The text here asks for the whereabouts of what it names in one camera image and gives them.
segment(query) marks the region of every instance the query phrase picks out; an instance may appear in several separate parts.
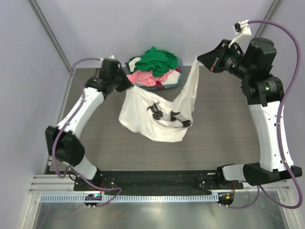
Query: metal pole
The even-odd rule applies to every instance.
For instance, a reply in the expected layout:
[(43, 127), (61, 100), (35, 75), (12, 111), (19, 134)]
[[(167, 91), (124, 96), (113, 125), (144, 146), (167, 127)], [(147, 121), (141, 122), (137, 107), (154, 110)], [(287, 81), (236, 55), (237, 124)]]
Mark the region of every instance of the metal pole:
[(49, 25), (49, 23), (47, 22), (46, 18), (44, 17), (37, 1), (36, 0), (28, 0), (28, 2), (32, 6), (36, 16), (38, 17), (39, 21), (41, 22), (42, 26), (44, 27), (50, 41), (52, 42), (52, 44), (54, 45), (54, 48), (56, 49), (58, 55), (62, 59), (66, 68), (68, 69), (68, 71), (71, 73), (71, 65), (70, 65), (65, 53), (63, 52), (61, 46), (59, 45), (59, 43), (58, 43), (50, 25)]
[[(283, 0), (273, 0), (271, 3), (266, 15), (264, 16), (264, 20), (270, 21), (275, 13), (277, 12), (278, 8), (282, 4)], [(260, 24), (258, 30), (256, 31), (254, 37), (261, 37), (265, 29), (267, 28), (267, 24)]]

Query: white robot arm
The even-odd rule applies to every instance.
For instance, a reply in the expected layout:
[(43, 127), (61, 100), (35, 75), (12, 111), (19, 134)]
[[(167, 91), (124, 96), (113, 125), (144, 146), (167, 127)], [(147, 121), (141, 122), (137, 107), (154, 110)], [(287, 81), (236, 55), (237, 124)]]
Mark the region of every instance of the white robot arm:
[(80, 103), (83, 103), (80, 110), (64, 128), (56, 145), (55, 155), (59, 161), (73, 167), (85, 179), (99, 186), (102, 180), (101, 172), (85, 156), (85, 149), (79, 141), (81, 131), (95, 109), (103, 103), (108, 94), (114, 89), (122, 92), (132, 86), (118, 60), (114, 57), (103, 59), (99, 75), (90, 78), (85, 85), (85, 98), (81, 96), (68, 115), (56, 127), (49, 126), (46, 129), (49, 155), (52, 156), (52, 147), (58, 132), (63, 129), (76, 109), (79, 108)]
[[(276, 55), (274, 43), (264, 38), (253, 38), (243, 53), (236, 42), (242, 42), (251, 36), (248, 21), (234, 25), (236, 37), (222, 40), (211, 52), (198, 56), (211, 72), (228, 71), (241, 79), (241, 89), (247, 102), (258, 133), (261, 157), (251, 164), (226, 165), (217, 168), (219, 179), (224, 181), (246, 181), (250, 185), (262, 185), (279, 180), (290, 179), (284, 162), (288, 164), (296, 177), (302, 175), (302, 169), (294, 166), (290, 157), (285, 135), (283, 114), (277, 123), (277, 112), (284, 96), (283, 84), (270, 74)], [(282, 160), (276, 127), (281, 125), (281, 139), (285, 152)]]

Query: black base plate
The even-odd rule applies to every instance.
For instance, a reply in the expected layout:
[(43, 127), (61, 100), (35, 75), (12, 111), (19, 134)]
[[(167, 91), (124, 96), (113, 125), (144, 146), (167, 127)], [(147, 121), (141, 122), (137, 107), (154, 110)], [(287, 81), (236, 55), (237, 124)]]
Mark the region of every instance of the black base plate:
[[(216, 170), (179, 171), (102, 171), (105, 188), (121, 187), (124, 196), (196, 196), (210, 195), (210, 190), (243, 189), (238, 181), (218, 182)], [(75, 191), (92, 191), (79, 177)]]

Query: gray wall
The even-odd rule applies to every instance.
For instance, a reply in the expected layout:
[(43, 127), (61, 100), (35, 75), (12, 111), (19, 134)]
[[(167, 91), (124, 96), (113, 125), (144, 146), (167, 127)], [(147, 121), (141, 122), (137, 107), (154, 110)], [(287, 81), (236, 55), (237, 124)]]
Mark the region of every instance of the gray wall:
[[(271, 0), (37, 0), (70, 63), (114, 54), (126, 61), (152, 45), (191, 65), (234, 37), (232, 25), (262, 19)], [(84, 67), (98, 63), (87, 62)]]
[[(273, 21), (287, 27), (298, 39), (303, 51), (301, 68), (294, 89), (287, 99), (284, 120), (288, 146), (295, 164), (305, 169), (305, 2), (304, 0), (283, 1)], [(274, 41), (277, 56), (272, 73), (283, 80), (286, 88), (290, 83), (296, 62), (295, 46), (284, 32), (268, 26), (263, 37)], [(305, 194), (305, 177), (298, 178)], [(299, 209), (304, 219), (305, 204)]]
[(1, 1), (0, 34), (0, 228), (15, 229), (69, 74), (26, 0)]

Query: laundry basket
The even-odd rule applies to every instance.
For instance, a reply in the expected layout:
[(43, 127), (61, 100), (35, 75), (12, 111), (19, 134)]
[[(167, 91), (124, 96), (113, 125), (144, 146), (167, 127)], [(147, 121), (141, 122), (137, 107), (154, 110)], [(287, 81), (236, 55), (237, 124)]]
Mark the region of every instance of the laundry basket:
[[(178, 61), (178, 69), (180, 70), (180, 78), (177, 83), (166, 84), (166, 85), (155, 85), (152, 87), (140, 86), (140, 88), (143, 88), (147, 91), (154, 91), (154, 90), (165, 90), (165, 89), (171, 89), (171, 88), (177, 87), (179, 84), (181, 84), (183, 82), (183, 79), (185, 77), (185, 71), (184, 71), (182, 60), (179, 57), (177, 57), (177, 61)], [(126, 72), (126, 74), (131, 74), (127, 68), (126, 68), (125, 72)]]

